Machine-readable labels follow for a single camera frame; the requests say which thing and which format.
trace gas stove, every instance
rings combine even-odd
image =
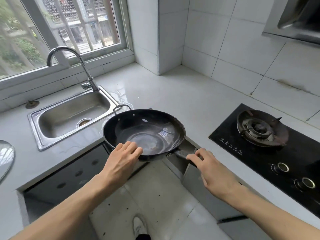
[[[320,143],[244,104],[209,136],[320,218]]]

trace sink drain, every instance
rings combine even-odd
[[[83,126],[85,124],[87,124],[88,122],[92,121],[92,119],[83,119],[83,120],[80,120],[77,124],[77,128],[80,127],[80,126]]]

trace black glass cooktop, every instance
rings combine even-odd
[[[245,110],[239,105],[209,138],[320,218],[320,143],[287,127],[285,146],[254,145],[237,129]]]

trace range hood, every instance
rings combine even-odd
[[[275,0],[262,33],[320,44],[320,0]]]

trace person's left hand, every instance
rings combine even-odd
[[[142,153],[143,149],[135,142],[119,143],[110,153],[103,170],[99,173],[105,179],[105,187],[116,190],[124,185]]]

